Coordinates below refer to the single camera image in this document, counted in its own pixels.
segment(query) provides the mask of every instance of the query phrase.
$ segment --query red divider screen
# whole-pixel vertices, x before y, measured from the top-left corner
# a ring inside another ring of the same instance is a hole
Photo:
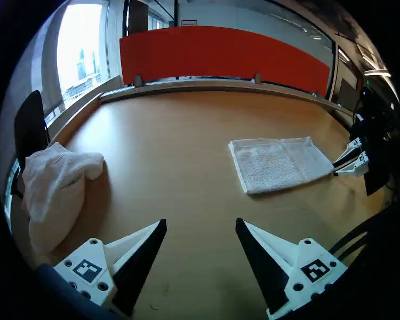
[[[124,84],[177,76],[233,76],[283,84],[325,96],[329,67],[308,53],[256,33],[185,26],[120,39]]]

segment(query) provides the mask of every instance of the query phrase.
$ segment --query chair backrest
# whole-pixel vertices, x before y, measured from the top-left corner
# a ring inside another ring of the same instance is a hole
[[[14,121],[15,147],[21,171],[25,169],[25,157],[43,150],[49,142],[44,121],[42,96],[38,90],[23,102]]]

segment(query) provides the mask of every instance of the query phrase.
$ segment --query wooden table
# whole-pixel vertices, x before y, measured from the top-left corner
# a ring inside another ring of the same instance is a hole
[[[108,243],[166,218],[168,232],[134,319],[266,319],[235,233],[237,217],[294,243],[312,237],[329,249],[383,207],[384,190],[366,197],[362,177],[243,193],[229,141],[308,135],[332,161],[348,142],[318,105],[272,95],[185,92],[102,105],[67,148],[102,153],[105,171],[86,183],[83,210],[53,252],[55,261],[90,237]]]

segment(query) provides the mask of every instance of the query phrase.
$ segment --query black office chair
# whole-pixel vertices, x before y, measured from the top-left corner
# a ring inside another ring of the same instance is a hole
[[[14,121],[15,148],[20,170],[15,172],[11,194],[22,198],[18,191],[18,175],[25,169],[25,158],[34,152],[46,149],[50,142],[49,131],[44,120],[42,96],[38,90],[32,92],[19,108]]]

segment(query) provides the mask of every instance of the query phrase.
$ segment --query crumpled white towel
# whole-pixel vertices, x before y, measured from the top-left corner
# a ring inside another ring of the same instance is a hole
[[[311,137],[235,140],[228,147],[243,190],[248,194],[291,188],[334,170]]]
[[[102,154],[71,152],[57,142],[26,158],[23,201],[38,253],[52,251],[70,232],[83,205],[84,177],[96,179],[102,167]]]

